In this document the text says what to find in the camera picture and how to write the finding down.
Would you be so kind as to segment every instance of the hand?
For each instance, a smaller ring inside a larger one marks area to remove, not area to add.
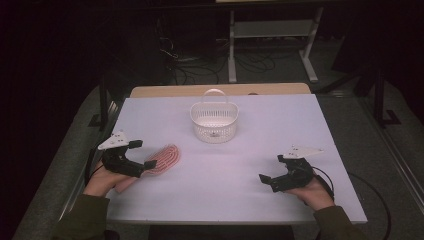
[[[296,195],[314,211],[335,206],[333,199],[315,177],[305,187],[290,189],[285,192]]]
[[[91,176],[83,194],[105,197],[110,189],[112,189],[116,184],[131,178],[130,176],[107,170],[103,166],[102,161],[97,163],[95,169],[97,169],[97,171],[95,171]]]

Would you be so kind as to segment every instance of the white basket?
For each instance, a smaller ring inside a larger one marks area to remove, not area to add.
[[[209,93],[221,93],[225,102],[204,102]],[[207,143],[223,143],[231,140],[236,133],[238,107],[228,102],[228,97],[219,89],[209,89],[202,100],[190,110],[196,136]]]

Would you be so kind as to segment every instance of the jacket sleeve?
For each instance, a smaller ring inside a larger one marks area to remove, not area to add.
[[[109,199],[78,196],[72,210],[55,226],[52,240],[103,239]]]
[[[321,209],[314,213],[318,226],[321,229],[323,240],[363,240],[368,239],[365,234],[356,228],[349,220],[342,207],[334,206]]]

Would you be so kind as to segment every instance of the basket handle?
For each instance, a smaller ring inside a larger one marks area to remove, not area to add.
[[[204,97],[206,97],[206,95],[208,95],[209,93],[221,93],[225,97],[225,102],[228,103],[228,96],[223,91],[216,88],[207,90],[202,96],[202,102],[204,102],[203,101]]]

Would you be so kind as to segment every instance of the white tabletop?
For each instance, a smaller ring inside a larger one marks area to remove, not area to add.
[[[208,100],[222,97],[208,97]],[[235,137],[208,144],[194,135],[190,107],[200,97],[126,99],[114,132],[143,140],[128,150],[136,162],[175,144],[180,161],[167,172],[143,175],[122,193],[111,191],[108,220],[164,224],[297,224],[314,221],[295,196],[273,193],[259,174],[287,173],[277,155],[292,145],[324,152],[306,157],[331,176],[336,204],[354,223],[366,216],[338,154],[315,95],[229,96],[239,107]]]

